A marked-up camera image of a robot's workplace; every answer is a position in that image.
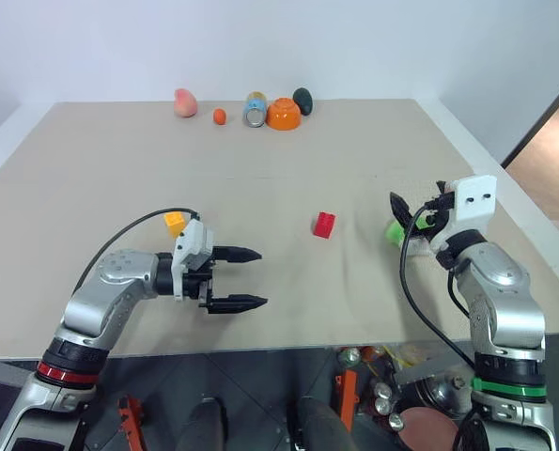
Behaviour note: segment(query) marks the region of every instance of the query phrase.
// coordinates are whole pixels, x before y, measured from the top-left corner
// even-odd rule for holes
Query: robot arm
[[[439,188],[441,195],[425,204],[432,226],[411,231],[454,273],[469,306],[477,416],[461,425],[462,449],[554,451],[544,315],[530,294],[528,272],[483,236],[495,212],[496,179],[469,177]],[[412,219],[406,202],[391,194],[391,204],[406,229]]]
[[[266,299],[251,295],[212,297],[217,260],[246,262],[255,251],[213,246],[213,235],[192,219],[178,236],[175,253],[117,251],[72,295],[49,348],[31,374],[0,429],[0,451],[83,449],[80,413],[95,397],[95,384],[139,301],[174,294],[199,300],[209,313],[240,313]]]

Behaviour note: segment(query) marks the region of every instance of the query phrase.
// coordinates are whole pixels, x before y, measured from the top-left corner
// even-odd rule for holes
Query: red block
[[[334,228],[335,215],[331,213],[321,212],[318,214],[317,223],[313,235],[322,238],[329,238]]]

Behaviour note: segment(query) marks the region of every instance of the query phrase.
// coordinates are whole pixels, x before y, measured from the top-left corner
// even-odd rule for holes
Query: yellow block
[[[166,226],[168,227],[168,232],[174,239],[179,236],[179,233],[181,233],[187,225],[187,223],[185,222],[185,218],[183,218],[183,215],[178,211],[166,213],[164,215],[164,221],[166,222]]]

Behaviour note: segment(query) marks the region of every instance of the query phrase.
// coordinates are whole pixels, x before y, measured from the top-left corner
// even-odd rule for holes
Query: tin can
[[[371,416],[386,416],[392,411],[392,403],[382,397],[369,397],[359,407],[359,412]]]
[[[361,352],[358,348],[345,348],[337,354],[337,361],[342,368],[352,368],[361,362]]]
[[[405,427],[404,420],[398,413],[381,416],[377,424],[389,432],[400,432]]]
[[[373,395],[390,401],[392,400],[392,389],[385,382],[375,382],[373,385]]]
[[[258,91],[251,92],[245,100],[243,121],[249,127],[260,127],[267,118],[267,98]]]

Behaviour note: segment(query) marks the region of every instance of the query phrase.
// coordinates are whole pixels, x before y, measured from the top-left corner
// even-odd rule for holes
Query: table
[[[227,125],[211,120],[221,106]],[[473,172],[412,100],[319,101],[300,128],[241,124],[241,102],[201,102],[177,118],[170,102],[61,103],[0,169],[0,358],[36,358],[49,344],[85,264],[113,233],[151,210],[199,210],[219,244],[263,259],[219,264],[215,292],[269,298],[257,310],[211,316],[195,302],[137,305],[114,353],[172,354],[433,339],[406,304],[398,250],[384,238],[388,194],[412,208],[438,179]],[[319,211],[337,215],[326,241]],[[532,277],[548,332],[559,332],[559,280],[500,206],[488,238]],[[117,248],[161,252],[161,219]],[[411,261],[411,290],[448,335],[469,336],[429,257]]]

